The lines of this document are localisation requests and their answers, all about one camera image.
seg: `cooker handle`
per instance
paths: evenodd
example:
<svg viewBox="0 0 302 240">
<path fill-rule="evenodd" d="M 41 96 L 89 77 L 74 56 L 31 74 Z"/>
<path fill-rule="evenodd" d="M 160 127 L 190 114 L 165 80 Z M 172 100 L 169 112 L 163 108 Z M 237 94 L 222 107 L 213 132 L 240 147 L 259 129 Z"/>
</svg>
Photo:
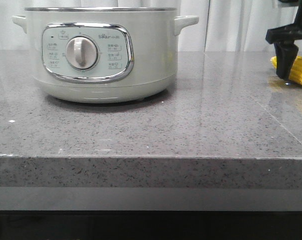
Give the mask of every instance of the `cooker handle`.
<svg viewBox="0 0 302 240">
<path fill-rule="evenodd" d="M 12 16 L 13 23 L 21 26 L 25 33 L 27 33 L 26 29 L 26 16 L 25 15 L 18 15 L 18 16 Z"/>
<path fill-rule="evenodd" d="M 175 29 L 174 35 L 178 36 L 181 33 L 181 30 L 186 26 L 191 26 L 199 22 L 199 16 L 178 16 L 174 20 Z"/>
</svg>

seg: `gray speckled countertop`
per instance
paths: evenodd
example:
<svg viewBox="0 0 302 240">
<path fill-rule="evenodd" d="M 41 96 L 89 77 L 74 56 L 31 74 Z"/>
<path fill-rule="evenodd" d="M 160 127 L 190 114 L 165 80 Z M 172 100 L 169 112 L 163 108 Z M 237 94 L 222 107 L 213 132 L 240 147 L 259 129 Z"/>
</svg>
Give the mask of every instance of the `gray speckled countertop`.
<svg viewBox="0 0 302 240">
<path fill-rule="evenodd" d="M 0 51 L 0 191 L 302 190 L 302 87 L 272 55 L 181 52 L 164 92 L 96 105 L 48 96 L 27 51 Z"/>
</svg>

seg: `white curtain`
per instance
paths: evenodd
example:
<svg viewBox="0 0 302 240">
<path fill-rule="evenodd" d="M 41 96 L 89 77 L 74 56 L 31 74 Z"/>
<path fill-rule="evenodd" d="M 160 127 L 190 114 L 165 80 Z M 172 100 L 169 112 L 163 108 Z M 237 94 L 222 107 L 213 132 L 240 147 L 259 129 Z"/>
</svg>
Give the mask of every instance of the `white curtain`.
<svg viewBox="0 0 302 240">
<path fill-rule="evenodd" d="M 28 48 L 27 36 L 12 23 L 24 7 L 176 7 L 200 23 L 179 37 L 179 51 L 274 51 L 267 29 L 294 21 L 297 8 L 274 8 L 274 0 L 0 0 L 0 50 Z M 302 41 L 297 41 L 302 51 Z"/>
</svg>

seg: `cooker lid rim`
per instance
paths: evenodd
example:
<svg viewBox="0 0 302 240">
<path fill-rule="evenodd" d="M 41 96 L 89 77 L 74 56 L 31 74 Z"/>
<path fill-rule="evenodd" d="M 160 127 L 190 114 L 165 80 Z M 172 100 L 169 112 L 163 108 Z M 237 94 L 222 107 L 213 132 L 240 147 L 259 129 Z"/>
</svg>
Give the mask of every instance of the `cooker lid rim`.
<svg viewBox="0 0 302 240">
<path fill-rule="evenodd" d="M 26 7 L 24 8 L 25 11 L 31 11 L 31 12 L 163 12 L 163 11 L 175 11 L 177 10 L 175 7 Z"/>
</svg>

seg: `corn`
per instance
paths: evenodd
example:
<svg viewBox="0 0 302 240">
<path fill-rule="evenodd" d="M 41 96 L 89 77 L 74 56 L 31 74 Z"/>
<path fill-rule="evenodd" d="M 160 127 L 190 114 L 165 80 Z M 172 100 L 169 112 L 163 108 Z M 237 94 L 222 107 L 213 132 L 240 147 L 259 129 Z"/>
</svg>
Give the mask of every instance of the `corn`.
<svg viewBox="0 0 302 240">
<path fill-rule="evenodd" d="M 276 68 L 276 57 L 271 58 L 272 65 Z M 289 79 L 291 81 L 296 82 L 297 84 L 302 85 L 302 56 L 297 56 L 293 66 L 291 68 L 291 72 L 289 75 Z"/>
</svg>

